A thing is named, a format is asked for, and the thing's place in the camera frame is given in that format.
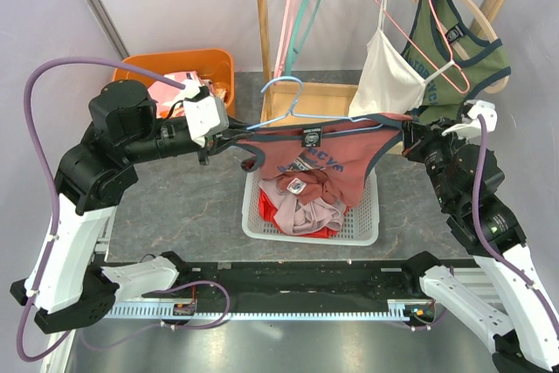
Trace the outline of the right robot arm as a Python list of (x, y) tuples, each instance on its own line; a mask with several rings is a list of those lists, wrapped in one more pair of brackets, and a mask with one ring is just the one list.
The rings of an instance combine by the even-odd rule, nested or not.
[(405, 122), (402, 155), (425, 166), (452, 235), (490, 280), (504, 309), (478, 298), (429, 252), (404, 262), (400, 287), (450, 311), (484, 342), (499, 372), (556, 372), (558, 313), (517, 217), (496, 195), (505, 175), (487, 147), (486, 120), (478, 116), (477, 122), (478, 144), (453, 133), (448, 119)]

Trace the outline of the mauve tank top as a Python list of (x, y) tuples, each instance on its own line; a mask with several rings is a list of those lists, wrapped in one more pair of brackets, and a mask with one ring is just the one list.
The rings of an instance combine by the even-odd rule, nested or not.
[(292, 176), (261, 179), (258, 186), (259, 215), (281, 233), (330, 238), (342, 228), (348, 206), (324, 183)]

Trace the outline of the blue wire hanger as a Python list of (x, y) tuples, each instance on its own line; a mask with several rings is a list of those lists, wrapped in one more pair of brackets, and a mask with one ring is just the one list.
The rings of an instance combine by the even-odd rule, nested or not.
[(332, 128), (340, 130), (327, 136), (401, 132), (399, 121), (381, 116), (349, 117), (349, 104), (356, 92), (354, 85), (303, 82), (293, 76), (281, 76), (267, 82), (261, 89), (264, 103), (261, 122), (252, 125), (256, 133), (287, 131), (297, 128)]

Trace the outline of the teal plastic hanger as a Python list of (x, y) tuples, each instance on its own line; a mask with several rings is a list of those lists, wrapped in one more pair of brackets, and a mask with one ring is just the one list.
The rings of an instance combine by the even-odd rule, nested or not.
[(314, 26), (322, 0), (300, 0), (299, 9), (289, 24), (289, 39), (285, 50), (282, 74), (291, 76), (307, 37)]

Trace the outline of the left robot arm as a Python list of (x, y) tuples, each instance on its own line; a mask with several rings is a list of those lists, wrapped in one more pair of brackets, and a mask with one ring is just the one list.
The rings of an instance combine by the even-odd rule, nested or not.
[(54, 177), (58, 230), (49, 242), (45, 270), (10, 287), (17, 302), (25, 304), (32, 282), (41, 279), (34, 321), (45, 334), (89, 327), (118, 301), (149, 293), (187, 294), (190, 266), (175, 252), (126, 266), (99, 266), (91, 261), (97, 239), (111, 226), (124, 192), (137, 183), (137, 163), (196, 153), (206, 164), (209, 156), (253, 135), (230, 117), (226, 130), (200, 146), (183, 117), (157, 117), (148, 89), (133, 79), (106, 85), (89, 111), (91, 124), (63, 155)]

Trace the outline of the dusty rose tank top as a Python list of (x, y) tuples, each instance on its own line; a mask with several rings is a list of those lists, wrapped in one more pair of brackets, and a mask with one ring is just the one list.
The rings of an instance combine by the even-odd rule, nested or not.
[(348, 207), (362, 199), (365, 181), (377, 161), (403, 138), (412, 118), (403, 114), (371, 114), (357, 122), (258, 128), (237, 146), (252, 153), (243, 162), (247, 172), (277, 183), (307, 204), (320, 197)]

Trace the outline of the red tank top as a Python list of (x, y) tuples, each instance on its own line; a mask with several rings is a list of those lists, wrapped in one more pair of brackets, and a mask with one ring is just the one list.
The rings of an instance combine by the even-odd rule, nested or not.
[(295, 238), (331, 238), (342, 228), (346, 207), (339, 202), (334, 205), (317, 198), (301, 204), (295, 195), (272, 196), (259, 191), (259, 215), (281, 234)]

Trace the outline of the pink plastic hanger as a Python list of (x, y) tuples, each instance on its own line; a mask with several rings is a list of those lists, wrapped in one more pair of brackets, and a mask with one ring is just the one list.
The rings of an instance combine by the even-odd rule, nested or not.
[(285, 69), (287, 49), (293, 33), (295, 7), (298, 0), (286, 0), (282, 18), (281, 31), (279, 35), (279, 46), (276, 54), (273, 77), (278, 78)]

